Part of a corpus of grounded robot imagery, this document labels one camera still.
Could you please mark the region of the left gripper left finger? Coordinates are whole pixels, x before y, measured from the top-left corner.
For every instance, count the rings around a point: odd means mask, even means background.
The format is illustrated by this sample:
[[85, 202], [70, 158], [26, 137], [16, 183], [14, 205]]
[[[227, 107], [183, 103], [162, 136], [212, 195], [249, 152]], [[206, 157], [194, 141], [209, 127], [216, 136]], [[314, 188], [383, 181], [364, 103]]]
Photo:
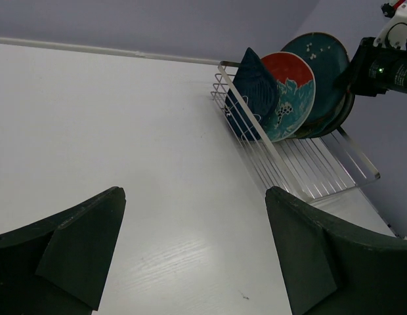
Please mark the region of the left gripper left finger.
[[126, 206], [100, 194], [0, 234], [0, 314], [92, 314], [101, 302]]

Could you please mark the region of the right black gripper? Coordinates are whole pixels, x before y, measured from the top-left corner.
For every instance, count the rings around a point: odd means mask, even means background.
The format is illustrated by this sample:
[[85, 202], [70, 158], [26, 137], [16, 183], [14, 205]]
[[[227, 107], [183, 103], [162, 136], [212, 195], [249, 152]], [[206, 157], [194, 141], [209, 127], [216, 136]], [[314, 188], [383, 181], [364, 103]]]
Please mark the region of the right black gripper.
[[373, 37], [365, 37], [333, 87], [369, 97], [387, 91], [407, 94], [407, 51], [375, 46]]

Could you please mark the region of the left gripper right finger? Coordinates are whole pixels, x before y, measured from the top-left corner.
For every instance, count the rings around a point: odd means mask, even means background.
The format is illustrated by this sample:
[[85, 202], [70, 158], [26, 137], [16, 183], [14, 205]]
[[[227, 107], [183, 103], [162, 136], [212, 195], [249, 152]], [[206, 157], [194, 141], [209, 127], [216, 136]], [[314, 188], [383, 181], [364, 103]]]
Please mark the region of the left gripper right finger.
[[276, 186], [265, 203], [292, 314], [407, 314], [407, 240]]

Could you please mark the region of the blue speckled round plate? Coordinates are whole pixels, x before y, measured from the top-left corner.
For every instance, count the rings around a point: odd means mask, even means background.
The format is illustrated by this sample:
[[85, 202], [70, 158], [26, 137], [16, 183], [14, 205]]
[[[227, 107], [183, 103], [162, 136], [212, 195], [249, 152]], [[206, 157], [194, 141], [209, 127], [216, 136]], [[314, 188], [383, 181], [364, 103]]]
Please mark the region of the blue speckled round plate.
[[311, 68], [316, 81], [316, 94], [311, 113], [304, 123], [307, 128], [323, 128], [336, 118], [345, 99], [345, 89], [334, 81], [349, 65], [343, 44], [324, 32], [310, 32], [292, 39], [282, 50], [301, 57]]

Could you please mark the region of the red and teal plate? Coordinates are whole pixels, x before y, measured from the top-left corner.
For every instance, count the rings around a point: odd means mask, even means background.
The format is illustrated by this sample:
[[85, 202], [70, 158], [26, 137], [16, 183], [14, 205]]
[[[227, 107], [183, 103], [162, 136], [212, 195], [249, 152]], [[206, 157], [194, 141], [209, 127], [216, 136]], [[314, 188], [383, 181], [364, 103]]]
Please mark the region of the red and teal plate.
[[314, 106], [316, 80], [311, 67], [292, 52], [275, 52], [261, 59], [278, 85], [278, 105], [262, 124], [271, 142], [292, 137]]

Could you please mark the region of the dark blue teardrop plate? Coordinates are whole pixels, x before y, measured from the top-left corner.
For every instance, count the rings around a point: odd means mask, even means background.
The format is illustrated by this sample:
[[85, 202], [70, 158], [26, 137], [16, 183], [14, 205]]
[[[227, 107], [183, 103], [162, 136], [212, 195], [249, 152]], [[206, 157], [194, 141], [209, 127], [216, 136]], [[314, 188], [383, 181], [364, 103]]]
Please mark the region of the dark blue teardrop plate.
[[[278, 105], [278, 84], [252, 48], [247, 48], [232, 82], [255, 119], [264, 124]], [[225, 98], [225, 116], [238, 138], [260, 139], [232, 90]]]

